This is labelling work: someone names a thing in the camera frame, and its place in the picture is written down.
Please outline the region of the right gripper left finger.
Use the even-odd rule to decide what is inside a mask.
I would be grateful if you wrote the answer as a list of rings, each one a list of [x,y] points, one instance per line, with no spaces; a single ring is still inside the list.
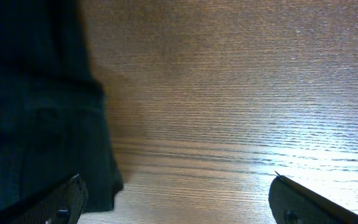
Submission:
[[[77,174],[1,210],[0,224],[77,224],[87,199]]]

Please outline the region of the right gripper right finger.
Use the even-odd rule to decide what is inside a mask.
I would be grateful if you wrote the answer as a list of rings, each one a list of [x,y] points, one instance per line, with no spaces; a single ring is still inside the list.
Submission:
[[[358,224],[358,214],[280,174],[268,202],[277,224]]]

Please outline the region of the black jeans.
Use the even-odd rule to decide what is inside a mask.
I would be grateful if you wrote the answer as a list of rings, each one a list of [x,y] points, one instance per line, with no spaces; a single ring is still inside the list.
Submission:
[[[84,212],[114,208],[123,181],[79,5],[0,0],[0,211],[73,175]]]

